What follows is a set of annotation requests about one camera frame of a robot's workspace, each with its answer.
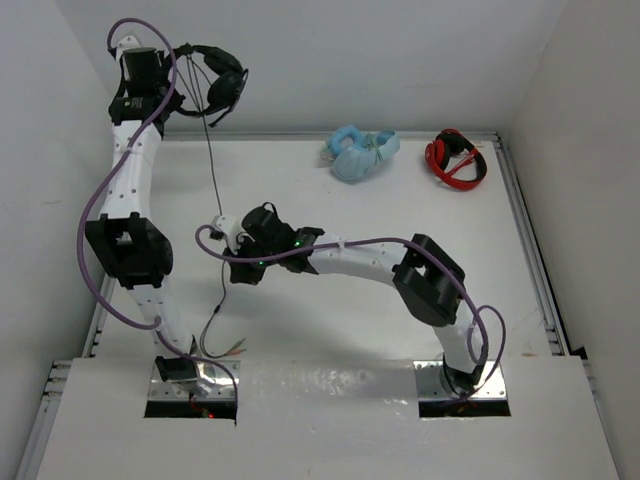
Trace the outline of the black headset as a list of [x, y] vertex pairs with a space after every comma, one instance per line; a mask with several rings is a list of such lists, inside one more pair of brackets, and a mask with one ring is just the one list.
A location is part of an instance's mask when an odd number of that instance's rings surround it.
[[180, 115], [191, 118], [203, 118], [218, 114], [218, 117], [208, 124], [209, 128], [215, 128], [236, 108], [245, 88], [249, 70], [244, 68], [234, 55], [215, 46], [186, 43], [175, 48], [173, 53], [176, 59], [194, 53], [200, 54], [203, 56], [205, 65], [217, 75], [217, 79], [209, 87], [206, 108], [203, 110], [177, 108]]

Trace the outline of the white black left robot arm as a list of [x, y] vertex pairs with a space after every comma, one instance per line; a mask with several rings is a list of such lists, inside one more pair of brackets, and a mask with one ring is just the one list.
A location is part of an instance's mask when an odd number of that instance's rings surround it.
[[187, 389], [198, 379], [190, 360], [195, 339], [182, 324], [169, 288], [173, 249], [151, 220], [151, 184], [164, 123], [182, 98], [169, 90], [163, 55], [152, 47], [120, 46], [119, 88], [109, 107], [114, 135], [113, 165], [99, 216], [85, 238], [107, 275], [138, 306], [143, 326], [158, 348], [155, 367], [162, 381]]

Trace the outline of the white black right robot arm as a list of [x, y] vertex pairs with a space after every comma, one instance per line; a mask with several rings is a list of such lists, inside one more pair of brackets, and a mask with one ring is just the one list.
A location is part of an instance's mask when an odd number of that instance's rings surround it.
[[321, 228], [293, 229], [266, 205], [242, 220], [218, 216], [213, 227], [213, 237], [226, 243], [234, 283], [256, 285], [269, 266], [279, 265], [292, 273], [346, 275], [394, 288], [409, 313], [433, 328], [450, 390], [468, 396], [479, 384], [488, 335], [470, 304], [464, 271], [430, 237], [346, 241]]

